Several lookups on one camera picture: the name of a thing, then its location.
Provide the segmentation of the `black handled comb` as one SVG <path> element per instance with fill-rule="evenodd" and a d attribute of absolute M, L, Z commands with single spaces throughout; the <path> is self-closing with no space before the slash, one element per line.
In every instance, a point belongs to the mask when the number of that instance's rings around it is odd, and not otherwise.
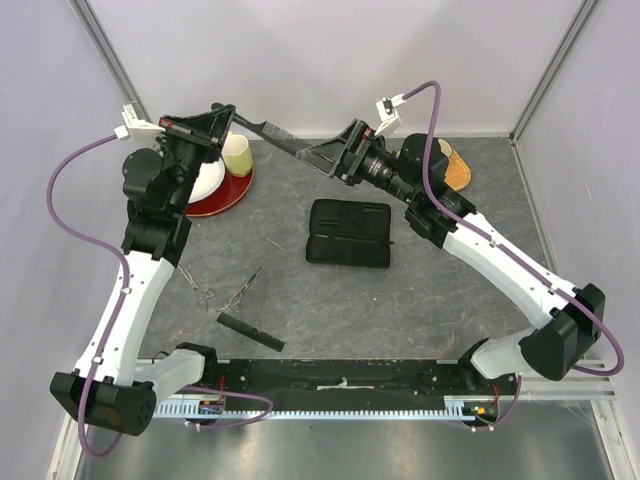
<path fill-rule="evenodd" d="M 234 114 L 233 121 L 262 140 L 291 155 L 311 147 L 308 141 L 294 136 L 271 122 L 253 123 L 238 113 Z"/>

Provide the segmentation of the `black zipper tool case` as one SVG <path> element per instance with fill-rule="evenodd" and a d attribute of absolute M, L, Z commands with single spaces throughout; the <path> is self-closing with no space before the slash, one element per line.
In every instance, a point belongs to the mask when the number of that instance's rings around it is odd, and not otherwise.
<path fill-rule="evenodd" d="M 391 207 L 386 203 L 317 199 L 309 219 L 306 261 L 387 269 L 391 263 Z"/>

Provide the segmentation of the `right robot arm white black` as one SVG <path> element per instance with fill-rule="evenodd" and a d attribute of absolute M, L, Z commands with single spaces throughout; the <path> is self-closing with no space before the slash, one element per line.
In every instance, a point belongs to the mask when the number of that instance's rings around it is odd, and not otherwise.
<path fill-rule="evenodd" d="M 507 373 L 535 371 L 560 381 L 600 337 L 595 322 L 604 292 L 576 287 L 547 270 L 493 228 L 475 206 L 449 187 L 449 158 L 438 139 L 408 136 L 392 153 L 362 121 L 339 136 L 294 150 L 297 159 L 347 185 L 367 181 L 407 205 L 405 218 L 420 237 L 464 261 L 504 293 L 525 315 L 522 332 L 476 343 L 458 381 L 477 394 Z"/>

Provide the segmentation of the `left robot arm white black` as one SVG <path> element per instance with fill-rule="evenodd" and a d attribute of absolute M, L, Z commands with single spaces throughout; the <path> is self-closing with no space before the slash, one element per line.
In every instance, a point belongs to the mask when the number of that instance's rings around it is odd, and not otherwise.
<path fill-rule="evenodd" d="M 119 247 L 115 285 L 98 327 L 69 373 L 57 372 L 50 392 L 80 426 L 140 435 L 156 406 L 190 386 L 208 393 L 219 382 L 214 349 L 191 343 L 168 357 L 141 366 L 138 354 L 152 313 L 179 265 L 191 222 L 186 210 L 200 168 L 216 163 L 235 106 L 212 104 L 209 111 L 158 123 L 140 121 L 126 107 L 121 134 L 151 146 L 130 153 L 122 166 L 128 223 Z"/>

